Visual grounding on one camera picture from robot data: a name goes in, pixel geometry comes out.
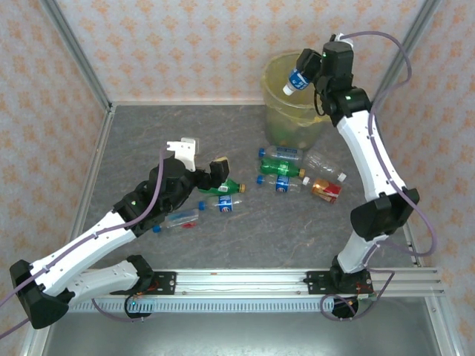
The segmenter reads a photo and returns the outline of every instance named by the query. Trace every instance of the marble surface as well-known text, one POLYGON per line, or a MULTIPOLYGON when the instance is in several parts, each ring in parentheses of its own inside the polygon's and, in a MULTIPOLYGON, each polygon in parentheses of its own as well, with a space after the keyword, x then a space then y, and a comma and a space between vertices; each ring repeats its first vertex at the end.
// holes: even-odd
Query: marble surface
MULTIPOLYGON (((234 181, 246 184, 243 207, 229 214, 204 211, 195 228, 174 229, 139 239, 104 257, 102 268, 141 254, 152 268, 327 268, 352 231, 350 212, 364 202, 363 186, 350 151, 336 129, 324 129, 315 147, 348 174, 335 205, 308 192, 276 194, 257 187, 257 152, 268 145, 265 107, 119 106, 100 165, 85 229, 133 190, 158 162, 166 141, 200 138, 196 162, 208 167, 227 156, 234 181)), ((206 197, 194 191, 182 209, 196 208, 206 197)), ((403 245, 400 229, 392 237, 403 245)), ((388 248, 377 251, 371 266, 412 266, 407 255, 388 248)))

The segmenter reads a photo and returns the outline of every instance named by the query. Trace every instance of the bottle label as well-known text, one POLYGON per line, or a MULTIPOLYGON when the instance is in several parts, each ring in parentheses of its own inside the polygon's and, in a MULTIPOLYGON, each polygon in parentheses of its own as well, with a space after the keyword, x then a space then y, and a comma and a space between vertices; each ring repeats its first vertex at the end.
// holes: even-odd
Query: bottle label
POLYGON ((221 213, 228 213, 232 211, 232 199, 230 195, 222 195, 218 197, 218 206, 221 213))
POLYGON ((281 161, 277 167, 277 174, 279 176, 286 176, 289 173, 289 163, 281 161))
POLYGON ((325 179, 316 179, 313 183, 312 194, 331 202, 336 201, 340 195, 341 187, 339 185, 328 182, 325 179))
POLYGON ((295 154, 282 154, 281 152, 277 152, 276 155, 275 155, 277 158, 279 159, 296 159, 296 155, 295 154))
POLYGON ((297 68, 294 68, 292 72, 290 72, 289 82, 291 82, 292 85, 299 90, 305 89, 308 84, 310 84, 310 82, 300 74, 297 68))
POLYGON ((275 183, 275 191, 285 193, 289 190, 289 177, 277 176, 277 182, 275 183))
POLYGON ((297 154, 297 150, 295 150, 294 148, 276 147, 275 150, 277 152, 285 152, 286 154, 297 154))

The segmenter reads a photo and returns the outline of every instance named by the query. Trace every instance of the clear plastic bottle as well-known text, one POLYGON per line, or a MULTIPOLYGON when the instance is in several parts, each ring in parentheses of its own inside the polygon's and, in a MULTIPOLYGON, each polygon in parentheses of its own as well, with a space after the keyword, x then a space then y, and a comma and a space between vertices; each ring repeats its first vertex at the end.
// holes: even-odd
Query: clear plastic bottle
POLYGON ((243 200, 237 195, 222 195, 220 197, 209 197, 206 201, 198 203, 198 208, 210 210, 213 214, 229 213, 231 211, 242 211, 243 200))
POLYGON ((165 220, 160 225, 156 225, 152 228, 155 233, 161 232, 165 228, 192 228, 196 224, 190 224, 191 222, 198 220, 200 212, 198 209, 178 211, 176 213, 168 214, 165 220))
POLYGON ((288 148, 281 146, 270 146, 268 148, 259 148, 259 158, 274 158, 283 159, 301 167, 302 159, 304 158, 304 152, 296 148, 288 148))
POLYGON ((266 176, 258 176, 257 184, 265 186, 273 191, 278 191, 279 193, 298 193, 301 189, 302 181, 298 178, 268 174, 266 176))
POLYGON ((323 177, 338 182, 343 182, 347 177, 336 163, 315 150, 307 153, 303 166, 307 169, 307 174, 310 176, 323 177))

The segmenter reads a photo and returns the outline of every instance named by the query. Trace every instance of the yellow bucket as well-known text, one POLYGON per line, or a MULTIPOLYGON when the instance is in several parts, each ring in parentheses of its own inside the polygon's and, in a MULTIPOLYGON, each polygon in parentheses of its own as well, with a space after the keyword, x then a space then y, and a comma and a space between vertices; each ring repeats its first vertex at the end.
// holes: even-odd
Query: yellow bucket
POLYGON ((316 114, 313 85, 297 90, 291 96, 282 91, 299 54, 285 53, 272 58, 264 68, 261 88, 266 103, 267 140, 272 145, 308 150, 330 122, 330 117, 316 114))

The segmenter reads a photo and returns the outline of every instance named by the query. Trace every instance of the blue label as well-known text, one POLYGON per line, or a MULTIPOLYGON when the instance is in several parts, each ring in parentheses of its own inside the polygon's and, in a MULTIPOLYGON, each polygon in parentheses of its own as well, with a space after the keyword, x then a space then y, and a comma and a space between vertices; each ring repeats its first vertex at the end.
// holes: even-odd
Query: blue label
POLYGON ((295 150, 294 148, 287 148, 287 147, 276 147, 275 150, 277 152, 286 152, 288 154, 296 154, 297 153, 297 150, 295 150))
POLYGON ((184 218, 192 217, 192 216, 194 216, 194 212, 191 210, 191 211, 180 211, 178 213, 168 214, 166 218, 168 219, 168 221, 175 221, 175 220, 180 220, 180 219, 184 219, 184 218))
POLYGON ((297 159, 297 155, 296 154, 282 154, 280 152, 277 152, 277 154, 275 155, 277 158, 279 159, 285 159, 285 160, 288 160, 288 159, 291 159, 292 161, 294 159, 297 159))
POLYGON ((297 68, 294 68, 289 75, 289 82, 295 87, 295 89, 303 90, 305 89, 310 83, 309 81, 300 74, 297 68))
POLYGON ((221 213, 232 211, 232 199, 230 195, 222 195, 218 197, 218 204, 221 213))
POLYGON ((275 191, 285 193, 289 190, 289 177, 277 176, 277 182, 275 183, 275 191))

